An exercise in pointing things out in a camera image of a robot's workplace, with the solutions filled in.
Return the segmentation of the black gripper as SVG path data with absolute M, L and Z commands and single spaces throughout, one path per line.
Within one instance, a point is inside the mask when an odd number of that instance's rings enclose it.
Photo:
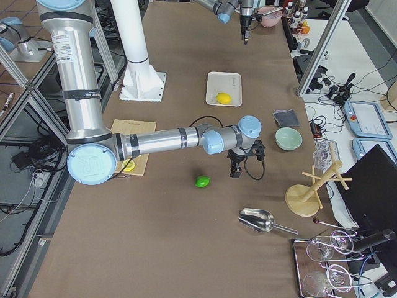
M 243 41 L 244 45 L 247 45 L 250 36 L 249 26 L 252 24 L 252 17 L 241 14 L 239 17 L 239 22 L 241 26 L 241 40 Z
M 252 179 L 262 179 L 265 174 L 265 146 L 261 140 L 255 140 L 249 150 L 240 147 L 243 151 L 242 155 L 235 153 L 233 150 L 228 150 L 227 158 L 230 159 L 230 177 L 239 178 L 242 173 L 241 164 L 248 176 Z M 259 177 L 254 177 L 246 167 L 246 162 L 249 156 L 255 156 L 262 164 L 262 174 Z

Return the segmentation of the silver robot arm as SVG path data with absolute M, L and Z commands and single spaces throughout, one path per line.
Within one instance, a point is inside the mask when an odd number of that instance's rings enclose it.
M 247 45 L 250 37 L 250 28 L 254 20 L 261 20 L 261 16 L 255 13 L 254 1 L 252 0 L 229 0 L 229 1 L 216 1 L 216 0 L 198 0 L 197 4 L 212 11 L 217 16 L 218 20 L 227 24 L 231 19 L 233 13 L 239 9 L 239 23 L 241 26 L 241 40 L 243 44 Z
M 203 146 L 209 155 L 227 151 L 232 178 L 241 173 L 240 164 L 254 180 L 265 171 L 265 147 L 258 139 L 262 125 L 246 115 L 237 125 L 216 127 L 200 124 L 151 133 L 112 133 L 102 118 L 101 95 L 94 77 L 89 34 L 94 31 L 94 1 L 36 1 L 41 23 L 52 39 L 60 74 L 70 131 L 66 136 L 70 175 L 87 185 L 115 178 L 119 161 L 131 162 L 144 154 Z M 196 1 L 227 23 L 240 8 L 241 33 L 248 34 L 253 1 Z M 111 1 L 127 66 L 123 100 L 160 102 L 166 73 L 156 72 L 149 62 L 138 1 Z M 262 164 L 262 175 L 252 176 L 246 168 L 249 156 Z

